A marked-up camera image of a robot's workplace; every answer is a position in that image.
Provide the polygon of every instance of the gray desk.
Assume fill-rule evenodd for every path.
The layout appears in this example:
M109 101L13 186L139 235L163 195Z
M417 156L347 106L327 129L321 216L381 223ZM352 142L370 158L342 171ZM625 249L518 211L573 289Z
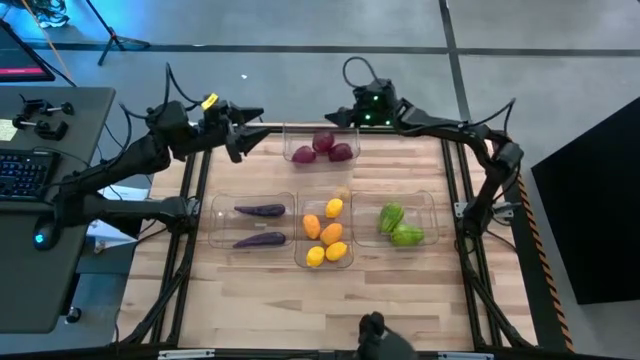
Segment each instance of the gray desk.
M54 106L69 101L76 114L56 114L64 118L69 130L61 141L43 140L31 129L19 130L0 148L29 150L47 146L73 154L86 162L98 143L115 90L110 88L0 87L0 118L12 119L20 113L18 94L27 99L42 98ZM78 160L62 156L52 181L82 170ZM51 199L56 187L47 194ZM30 211L40 204L2 202L4 209ZM65 229L58 244L49 251L37 251L32 244L38 215L0 213L0 333L47 333L53 330L84 243L86 226Z

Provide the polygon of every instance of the plastic bin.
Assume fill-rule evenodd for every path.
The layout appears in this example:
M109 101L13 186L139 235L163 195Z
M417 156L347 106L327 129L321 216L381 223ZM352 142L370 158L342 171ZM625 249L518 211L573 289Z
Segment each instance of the plastic bin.
M433 197L428 192L418 191L413 194L356 192L352 195L351 209L353 236L358 245L395 248L391 243L391 234L381 233L378 229L380 211L384 205L390 202L398 202L404 208L404 218L401 223L417 226L424 230L424 239L413 247L432 245L438 242L438 220Z
M221 194L211 204L212 231L209 232L209 245L214 248L233 249L233 245L253 235L266 232L281 232L286 236L283 245L255 246L246 249L274 249L290 245L296 233L295 198L290 193L278 195L227 195ZM280 217L261 217L240 213L234 206L260 206L282 204L285 213Z
M342 213L335 219L329 219L325 216L325 209L329 200L338 197L339 193L343 196L340 198L344 202ZM298 219L296 226L297 237L295 241L295 261L303 268L309 268L313 270L317 269L344 269L349 267L353 263L353 234L351 232L351 200L350 194L345 194L344 189L342 191L336 189L322 189L322 190L304 190L298 192ZM320 220L320 226L325 229L329 224L338 222L342 224L343 232L341 241L347 245L347 253L340 260L331 262L326 258L322 265L318 267L310 267L307 265L307 252L314 246L322 246L327 248L320 239L311 240L307 237L303 230L302 218L304 215L316 215Z
M297 164L299 166L309 166L313 164L332 164L339 165L351 163L360 155L360 135L358 129L355 128L338 128L332 126L313 127L284 124L282 127L282 156L287 161L292 161L293 154L302 146L313 148L313 135L318 132L331 132L335 138L335 144L348 144L351 147L353 158L351 160L330 162L327 154L317 154L316 160L310 164Z

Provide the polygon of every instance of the butcher block tabletop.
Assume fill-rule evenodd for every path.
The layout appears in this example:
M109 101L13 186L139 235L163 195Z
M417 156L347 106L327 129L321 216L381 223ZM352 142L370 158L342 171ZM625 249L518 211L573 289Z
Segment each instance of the butcher block tabletop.
M454 222L441 141L430 137L360 135L360 156L350 165L305 168L283 159L282 135L273 134L233 164L224 148L214 149L189 282L180 347L341 349L357 347L358 321L379 311L387 326L418 350L472 350L462 274L454 249ZM469 151L474 190L484 172ZM184 163L156 174L151 197L177 196ZM194 168L192 194L198 178ZM459 178L459 167L456 176ZM410 194L426 191L435 203L439 240L418 249L352 244L353 263L340 270L301 268L295 242L271 250L221 249L209 243L211 205L218 194L296 194L311 188L349 188L353 193ZM147 233L161 229L157 224ZM513 241L511 229L492 223ZM157 299L170 235L139 244L127 282L118 325L131 333ZM496 302L523 337L536 343L516 253L490 235L483 237ZM181 251L186 236L183 237ZM178 253L177 265L182 258ZM173 317L167 306L163 339ZM480 305L483 335L489 341Z

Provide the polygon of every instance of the keyboard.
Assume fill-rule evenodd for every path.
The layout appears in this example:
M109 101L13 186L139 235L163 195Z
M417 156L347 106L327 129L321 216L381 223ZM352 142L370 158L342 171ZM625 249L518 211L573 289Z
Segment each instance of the keyboard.
M0 149L0 201L42 201L60 154Z

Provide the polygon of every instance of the concrete floor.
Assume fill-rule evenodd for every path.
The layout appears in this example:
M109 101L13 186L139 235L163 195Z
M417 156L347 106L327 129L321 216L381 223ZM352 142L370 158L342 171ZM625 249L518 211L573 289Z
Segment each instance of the concrete floor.
M49 30L53 41L104 42L107 35L84 1L68 3L72 22ZM121 35L153 44L447 46L438 0L94 3ZM640 301L576 304L530 171L532 165L640 94L640 57L622 57L615 51L640 49L640 5L635 0L449 0L448 7L458 47L613 50L598 57L568 52L544 57L461 56L460 67L472 118L482 118L511 97L518 98L509 130L526 153L522 174L576 350L640 358ZM12 10L5 20L24 40L42 40L24 12ZM40 53L57 64L51 51ZM99 52L62 51L61 55L78 84L114 87L116 100L138 112L160 102L167 61L192 96L215 91L239 105L263 106L265 121L314 121L353 102L340 74L342 62L350 56L346 53L113 52L102 68L95 64ZM401 96L434 115L459 117L448 55L363 56L379 76L394 80ZM360 65L354 64L349 72L354 82L369 80ZM117 107L108 124L124 139L124 118ZM501 127L499 120L493 125ZM137 123L134 138L144 131ZM105 156L119 150L106 134L100 145ZM144 178L124 183L148 186ZM114 280L117 277L83 276L85 285L76 294L76 304L104 304L97 305L95 313L89 311L93 315L87 315L86 323L61 324L48 335L0 336L0 353L106 344L124 286L124 281ZM94 299L87 295L88 289L113 290L102 291L100 299Z

